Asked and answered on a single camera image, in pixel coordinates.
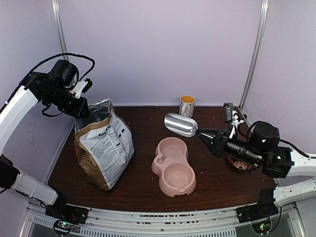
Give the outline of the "silver metal scoop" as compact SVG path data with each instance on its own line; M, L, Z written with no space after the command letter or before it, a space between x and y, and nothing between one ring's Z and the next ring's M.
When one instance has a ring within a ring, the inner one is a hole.
M176 113L167 113L164 117L165 127L184 137L193 137L200 134L198 123L192 119Z

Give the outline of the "brown pet food bag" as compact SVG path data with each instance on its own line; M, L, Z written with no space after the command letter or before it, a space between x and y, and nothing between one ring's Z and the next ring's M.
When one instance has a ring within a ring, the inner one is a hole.
M109 191L134 156L132 133L116 114L110 98L88 108L89 116L75 120L77 160L88 182Z

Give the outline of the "pink double pet bowl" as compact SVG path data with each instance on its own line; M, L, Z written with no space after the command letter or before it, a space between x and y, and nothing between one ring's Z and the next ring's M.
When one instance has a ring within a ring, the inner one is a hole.
M176 137L162 139L156 147L151 169L158 176L161 191L169 196L190 195L196 187L196 175L188 163L186 143Z

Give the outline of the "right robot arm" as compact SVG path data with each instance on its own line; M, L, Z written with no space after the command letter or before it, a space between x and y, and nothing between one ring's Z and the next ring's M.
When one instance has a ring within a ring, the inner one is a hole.
M253 214L265 217L276 206L313 198L316 195L316 157L300 151L293 144L281 147L279 129L264 121L251 125L245 140L230 135L225 129L198 129L198 138L217 158L223 155L232 161L243 162L253 169L261 168L271 178L309 176L310 179L294 185L265 189L260 192L259 203Z

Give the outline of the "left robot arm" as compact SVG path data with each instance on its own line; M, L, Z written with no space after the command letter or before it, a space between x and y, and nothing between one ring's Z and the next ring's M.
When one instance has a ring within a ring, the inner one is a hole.
M46 117L51 105L74 118L88 116L87 99L82 94L91 87L91 79L80 77L78 68L67 60L58 60L48 73L32 68L0 110L0 150L4 151L18 125L39 102L45 105L42 115ZM16 168L4 155L0 156L0 187L2 192L14 190L38 200L60 219L73 216L62 193Z

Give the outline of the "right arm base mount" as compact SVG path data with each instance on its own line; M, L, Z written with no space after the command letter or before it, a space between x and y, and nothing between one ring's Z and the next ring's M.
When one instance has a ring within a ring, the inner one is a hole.
M282 207L278 209L273 203L253 204L236 209L239 223L250 222L253 232L260 236L268 235L279 225Z

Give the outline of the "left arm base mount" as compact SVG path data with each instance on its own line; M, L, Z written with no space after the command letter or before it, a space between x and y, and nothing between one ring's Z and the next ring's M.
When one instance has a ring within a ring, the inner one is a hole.
M85 224L88 213L89 210L86 208L71 205L67 205L63 213L49 206L45 210L45 215L56 219L52 228L60 236L69 234L79 224Z

